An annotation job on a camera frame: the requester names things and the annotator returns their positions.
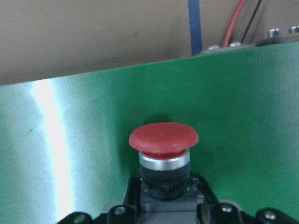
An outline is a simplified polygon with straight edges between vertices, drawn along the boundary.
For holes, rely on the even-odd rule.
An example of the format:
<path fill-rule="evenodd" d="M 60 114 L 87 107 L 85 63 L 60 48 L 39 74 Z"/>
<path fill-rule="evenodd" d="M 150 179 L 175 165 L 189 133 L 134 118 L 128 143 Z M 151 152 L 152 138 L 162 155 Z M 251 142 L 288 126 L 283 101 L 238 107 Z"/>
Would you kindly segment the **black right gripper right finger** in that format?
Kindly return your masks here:
<path fill-rule="evenodd" d="M 199 190 L 203 201 L 197 205 L 198 224 L 297 224 L 298 220 L 274 209 L 260 209 L 251 216 L 237 206 L 236 202 L 218 200 L 208 182 L 202 176 L 190 177 L 189 182 Z"/>

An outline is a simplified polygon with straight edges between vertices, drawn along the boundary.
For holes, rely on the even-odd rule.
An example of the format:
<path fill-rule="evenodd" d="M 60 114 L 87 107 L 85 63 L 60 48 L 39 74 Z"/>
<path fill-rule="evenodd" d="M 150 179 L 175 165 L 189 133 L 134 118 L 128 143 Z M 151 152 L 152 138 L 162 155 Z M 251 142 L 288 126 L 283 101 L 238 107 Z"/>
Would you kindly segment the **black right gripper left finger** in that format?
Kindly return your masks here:
<path fill-rule="evenodd" d="M 112 206 L 96 218 L 84 212 L 73 212 L 58 221 L 59 224 L 137 224 L 139 223 L 141 180 L 130 178 L 122 203 Z"/>

